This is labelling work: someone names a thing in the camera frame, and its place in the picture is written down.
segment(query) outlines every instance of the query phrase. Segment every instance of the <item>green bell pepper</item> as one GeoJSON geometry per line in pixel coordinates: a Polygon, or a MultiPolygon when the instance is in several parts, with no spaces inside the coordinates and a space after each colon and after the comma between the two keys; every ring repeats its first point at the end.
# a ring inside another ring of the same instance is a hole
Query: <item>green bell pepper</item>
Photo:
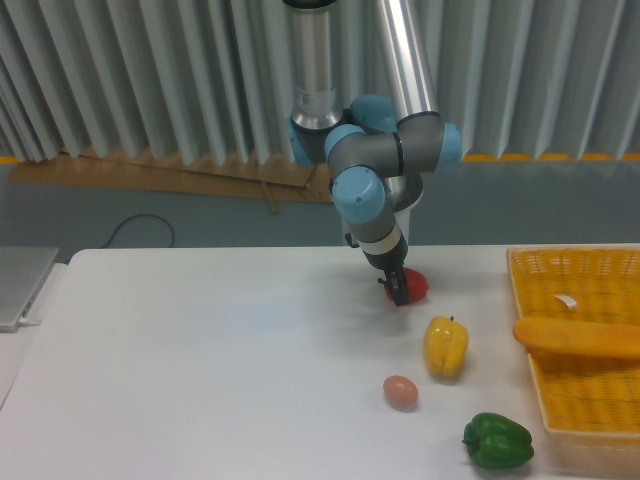
{"type": "Polygon", "coordinates": [[[467,452],[480,468],[515,468],[533,457],[531,434],[497,413],[479,413],[464,429],[467,452]]]}

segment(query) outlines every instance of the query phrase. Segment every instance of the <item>basket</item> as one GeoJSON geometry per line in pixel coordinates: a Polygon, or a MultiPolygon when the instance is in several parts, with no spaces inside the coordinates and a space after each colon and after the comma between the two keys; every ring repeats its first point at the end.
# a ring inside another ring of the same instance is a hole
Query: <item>basket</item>
{"type": "MultiPolygon", "coordinates": [[[[521,318],[640,325],[640,248],[509,249],[507,260],[521,318]]],[[[529,352],[529,365],[547,432],[640,441],[640,360],[529,352]]]]}

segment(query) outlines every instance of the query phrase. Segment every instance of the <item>laptop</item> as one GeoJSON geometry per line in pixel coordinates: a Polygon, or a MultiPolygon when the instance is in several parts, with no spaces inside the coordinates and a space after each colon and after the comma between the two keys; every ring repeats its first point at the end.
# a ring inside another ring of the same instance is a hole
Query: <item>laptop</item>
{"type": "Polygon", "coordinates": [[[0,247],[0,332],[18,329],[57,253],[54,247],[0,247]]]}

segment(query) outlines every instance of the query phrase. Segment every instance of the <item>egg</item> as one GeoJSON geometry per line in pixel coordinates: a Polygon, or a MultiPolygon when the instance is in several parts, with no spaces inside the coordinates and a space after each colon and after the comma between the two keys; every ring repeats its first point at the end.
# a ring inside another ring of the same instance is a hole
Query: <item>egg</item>
{"type": "Polygon", "coordinates": [[[389,403],[394,407],[407,409],[418,401],[418,387],[406,377],[393,375],[382,384],[382,389],[389,403]]]}

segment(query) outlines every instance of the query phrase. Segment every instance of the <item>cardboard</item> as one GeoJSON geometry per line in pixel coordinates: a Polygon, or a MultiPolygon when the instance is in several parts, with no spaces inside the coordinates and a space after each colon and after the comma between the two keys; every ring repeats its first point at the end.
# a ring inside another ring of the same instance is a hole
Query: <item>cardboard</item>
{"type": "Polygon", "coordinates": [[[122,148],[115,148],[106,157],[99,157],[93,148],[87,149],[81,157],[114,162],[125,162],[134,165],[167,168],[172,170],[184,170],[188,172],[209,173],[225,177],[242,178],[245,180],[259,180],[278,185],[290,185],[303,187],[309,181],[313,172],[312,167],[302,167],[296,163],[287,161],[280,153],[274,153],[269,161],[260,165],[255,152],[249,156],[247,163],[240,162],[236,152],[231,152],[223,165],[216,165],[210,154],[203,155],[200,160],[185,165],[178,152],[166,158],[157,160],[153,157],[151,149],[145,149],[139,156],[129,157],[122,148]]]}
{"type": "Polygon", "coordinates": [[[293,186],[65,154],[48,162],[20,163],[9,177],[14,182],[256,198],[269,201],[272,210],[275,201],[330,203],[329,178],[326,165],[309,169],[305,183],[293,186]]]}

